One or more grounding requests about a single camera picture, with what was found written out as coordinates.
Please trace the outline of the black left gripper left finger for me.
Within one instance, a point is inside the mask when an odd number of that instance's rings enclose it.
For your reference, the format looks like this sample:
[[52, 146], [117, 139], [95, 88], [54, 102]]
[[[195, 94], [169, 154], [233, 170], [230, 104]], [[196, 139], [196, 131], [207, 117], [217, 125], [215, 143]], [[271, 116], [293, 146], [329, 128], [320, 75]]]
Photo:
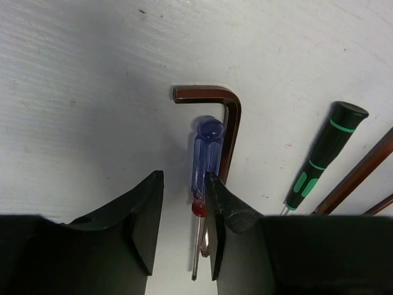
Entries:
[[144, 294], [152, 275], [164, 174], [72, 222], [1, 216], [2, 294]]

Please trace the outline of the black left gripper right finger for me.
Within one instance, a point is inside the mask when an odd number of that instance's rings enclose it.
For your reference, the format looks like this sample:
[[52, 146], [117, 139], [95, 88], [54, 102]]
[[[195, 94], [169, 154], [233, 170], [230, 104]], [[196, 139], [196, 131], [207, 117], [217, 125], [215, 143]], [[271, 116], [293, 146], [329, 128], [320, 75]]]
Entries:
[[391, 294], [392, 219], [264, 216], [205, 179], [219, 294]]

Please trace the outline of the blue red handled screwdriver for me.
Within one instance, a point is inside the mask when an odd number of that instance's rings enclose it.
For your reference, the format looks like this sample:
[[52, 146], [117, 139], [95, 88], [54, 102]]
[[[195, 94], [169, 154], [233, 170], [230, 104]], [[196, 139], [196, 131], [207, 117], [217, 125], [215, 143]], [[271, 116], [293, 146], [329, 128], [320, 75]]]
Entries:
[[224, 126], [214, 117], [201, 119], [196, 126], [196, 137], [193, 142], [193, 165], [191, 194], [193, 197], [192, 213], [197, 217], [195, 248], [193, 252], [192, 280], [197, 279], [198, 264], [201, 251], [201, 240], [206, 217], [205, 178], [206, 174], [217, 174], [224, 142]]

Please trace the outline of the brown hex key small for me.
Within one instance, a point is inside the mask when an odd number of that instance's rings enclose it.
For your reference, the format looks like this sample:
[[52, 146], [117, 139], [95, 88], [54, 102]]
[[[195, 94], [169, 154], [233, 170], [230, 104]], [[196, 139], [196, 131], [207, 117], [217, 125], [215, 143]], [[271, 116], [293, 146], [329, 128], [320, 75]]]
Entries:
[[377, 213], [386, 209], [388, 206], [392, 205], [392, 203], [393, 203], [393, 194], [386, 197], [385, 199], [377, 203], [375, 206], [371, 207], [369, 210], [367, 210], [364, 213], [364, 215], [374, 216]]

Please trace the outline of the black green precision screwdriver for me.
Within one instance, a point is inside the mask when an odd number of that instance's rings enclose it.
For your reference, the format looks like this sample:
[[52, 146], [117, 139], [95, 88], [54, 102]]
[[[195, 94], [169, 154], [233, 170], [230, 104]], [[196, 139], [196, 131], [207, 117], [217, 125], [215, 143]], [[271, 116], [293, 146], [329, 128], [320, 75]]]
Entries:
[[287, 215], [299, 207], [359, 124], [368, 116], [367, 110], [355, 104], [345, 101], [332, 103], [328, 116], [287, 193], [281, 215]]

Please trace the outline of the brown hex key large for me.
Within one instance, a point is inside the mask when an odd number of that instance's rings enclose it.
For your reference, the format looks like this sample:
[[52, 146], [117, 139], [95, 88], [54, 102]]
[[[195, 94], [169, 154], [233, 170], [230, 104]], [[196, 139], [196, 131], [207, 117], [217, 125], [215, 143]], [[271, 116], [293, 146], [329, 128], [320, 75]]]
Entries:
[[392, 153], [392, 128], [370, 149], [366, 156], [336, 185], [311, 215], [334, 211]]

